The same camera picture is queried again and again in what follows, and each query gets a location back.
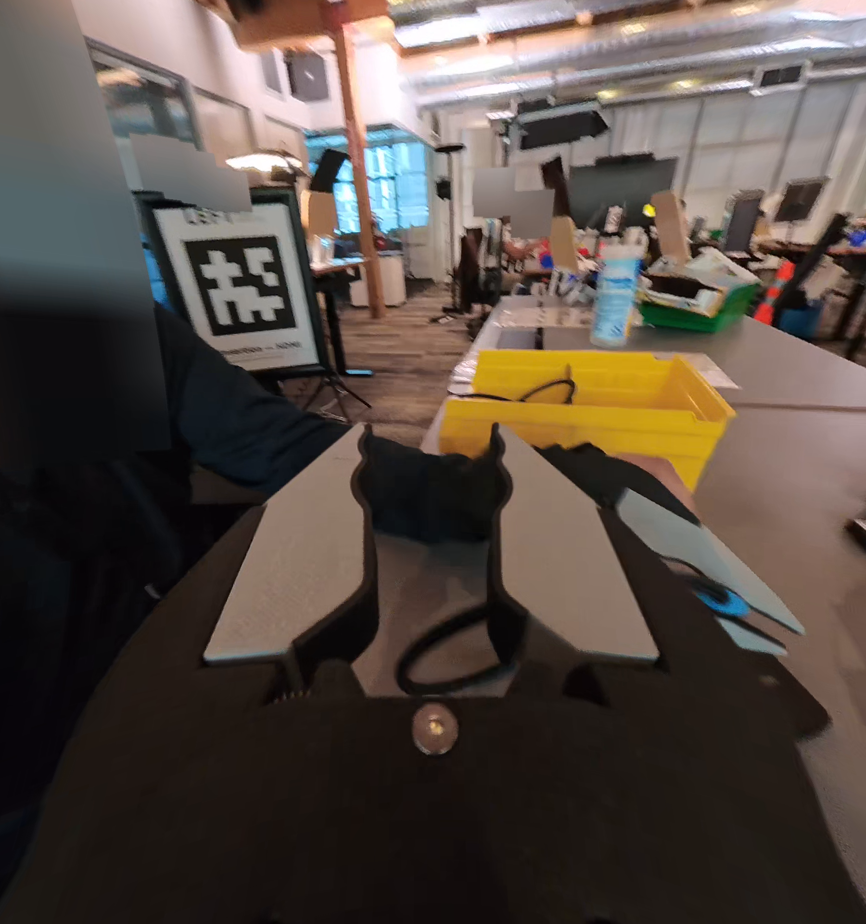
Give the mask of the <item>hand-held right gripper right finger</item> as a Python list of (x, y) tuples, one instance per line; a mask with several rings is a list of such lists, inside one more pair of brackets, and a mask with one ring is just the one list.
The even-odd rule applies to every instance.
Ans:
[(653, 664), (658, 646), (598, 505), (513, 430), (490, 449), (503, 493), (489, 540), (487, 632), (505, 664), (532, 635), (577, 655)]

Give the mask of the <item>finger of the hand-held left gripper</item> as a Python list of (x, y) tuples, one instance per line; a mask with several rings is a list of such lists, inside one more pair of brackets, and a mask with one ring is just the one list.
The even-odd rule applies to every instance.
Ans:
[(730, 616), (714, 616), (714, 618), (739, 648), (775, 657), (788, 655), (786, 646), (762, 630), (747, 624), (744, 620)]
[(689, 566), (786, 630), (805, 634), (783, 600), (706, 526), (695, 524), (630, 489), (616, 504), (623, 523), (658, 556)]

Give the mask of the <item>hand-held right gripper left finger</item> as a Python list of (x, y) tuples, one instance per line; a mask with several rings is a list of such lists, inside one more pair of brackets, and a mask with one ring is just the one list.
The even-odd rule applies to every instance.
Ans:
[(352, 427), (263, 506), (204, 652), (206, 664), (352, 664), (380, 624), (378, 557)]

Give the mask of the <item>black hdmi cable green plug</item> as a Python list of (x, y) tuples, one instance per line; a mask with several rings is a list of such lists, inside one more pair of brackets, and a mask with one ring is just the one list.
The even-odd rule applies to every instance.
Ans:
[[(742, 620), (749, 614), (750, 605), (736, 591), (698, 574), (687, 573), (682, 577), (696, 598), (715, 616)], [(395, 667), (397, 686), (407, 695), (429, 698), (455, 695), (495, 682), (507, 676), (516, 663), (527, 622), (527, 617), (511, 616), (509, 608), (498, 603), (482, 603), (451, 616), (428, 629), (403, 652)], [(486, 627), (489, 643), (497, 657), (495, 664), (471, 674), (431, 682), (417, 681), (412, 677), (414, 667), (427, 653), (480, 625)]]

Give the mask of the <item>person's left forearm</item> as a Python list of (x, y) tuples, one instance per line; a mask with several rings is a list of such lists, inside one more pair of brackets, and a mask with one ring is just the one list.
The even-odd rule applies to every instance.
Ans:
[[(345, 424), (270, 394), (159, 304), (154, 317), (173, 446), (147, 458), (186, 497), (194, 463), (242, 488), (272, 495), (349, 433)], [(374, 433), (367, 449), (360, 491), (376, 529), (425, 543), (490, 537), (504, 496), (491, 453), (430, 455)]]

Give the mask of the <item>person's left hand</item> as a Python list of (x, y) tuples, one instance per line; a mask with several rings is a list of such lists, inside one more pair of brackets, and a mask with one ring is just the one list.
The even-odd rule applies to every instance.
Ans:
[(621, 454), (630, 490), (683, 519), (699, 524), (693, 492), (687, 489), (670, 461), (656, 456)]

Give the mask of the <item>yellow plastic bin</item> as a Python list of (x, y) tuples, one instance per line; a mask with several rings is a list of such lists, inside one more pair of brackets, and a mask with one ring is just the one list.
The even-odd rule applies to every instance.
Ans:
[(443, 454), (480, 456), (498, 423), (534, 448), (664, 458), (693, 491), (735, 416), (681, 355), (485, 350), (471, 392), (445, 401), (433, 440)]

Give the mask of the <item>blue white wipes canister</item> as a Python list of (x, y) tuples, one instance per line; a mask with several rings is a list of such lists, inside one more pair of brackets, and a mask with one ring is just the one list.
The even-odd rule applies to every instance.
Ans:
[(599, 261), (590, 342), (600, 348), (624, 347), (633, 321), (645, 248), (608, 244)]

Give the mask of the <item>orange traffic cone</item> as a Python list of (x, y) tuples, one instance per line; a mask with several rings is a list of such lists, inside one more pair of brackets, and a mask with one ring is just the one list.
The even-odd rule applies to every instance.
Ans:
[(772, 282), (769, 283), (761, 302), (752, 315), (755, 321), (774, 325), (777, 320), (778, 300), (793, 278), (795, 269), (796, 264), (793, 261), (788, 259), (780, 261)]

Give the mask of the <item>white marker sign board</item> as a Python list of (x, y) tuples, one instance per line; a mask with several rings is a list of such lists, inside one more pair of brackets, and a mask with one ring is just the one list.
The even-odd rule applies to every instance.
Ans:
[(298, 200), (251, 191), (251, 210), (214, 212), (138, 195), (173, 309), (231, 364), (281, 379), (331, 369)]

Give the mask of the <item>white cardboard box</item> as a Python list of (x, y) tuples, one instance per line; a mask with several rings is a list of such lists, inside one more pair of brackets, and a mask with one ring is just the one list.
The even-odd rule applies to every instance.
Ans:
[(661, 256), (643, 274), (641, 302), (715, 318), (730, 295), (757, 287), (758, 277), (716, 248), (703, 248), (690, 260)]

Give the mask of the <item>black floor lamp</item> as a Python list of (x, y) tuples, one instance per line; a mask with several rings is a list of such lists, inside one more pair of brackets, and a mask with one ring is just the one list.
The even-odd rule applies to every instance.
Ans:
[(441, 144), (436, 147), (437, 156), (445, 159), (446, 167), (443, 176), (437, 178), (435, 190), (439, 201), (445, 202), (448, 207), (448, 261), (449, 261), (449, 302), (442, 308), (438, 322), (446, 323), (460, 313), (459, 283), (457, 281), (457, 267), (459, 248), (455, 234), (455, 160), (465, 150), (461, 142)]

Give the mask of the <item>large black wall display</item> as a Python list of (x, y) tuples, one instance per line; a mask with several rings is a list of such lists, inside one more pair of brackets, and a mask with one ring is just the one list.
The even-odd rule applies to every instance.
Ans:
[(652, 197), (672, 189), (679, 158), (650, 153), (599, 158), (592, 166), (572, 167), (567, 179), (570, 212), (580, 229), (601, 230), (609, 209), (623, 210), (621, 227), (654, 223), (646, 213)]

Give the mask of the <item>wooden support post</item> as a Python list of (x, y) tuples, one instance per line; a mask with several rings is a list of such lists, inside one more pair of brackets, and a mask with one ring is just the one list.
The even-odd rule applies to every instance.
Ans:
[(369, 178), (365, 160), (366, 128), (359, 108), (357, 67), (354, 56), (353, 29), (341, 19), (335, 21), (332, 32), (344, 108), (344, 126), (352, 163), (357, 196), (359, 237), (363, 254), (363, 268), (367, 284), (370, 316), (383, 319), (386, 305), (381, 278), (381, 258), (373, 232), (369, 195)]

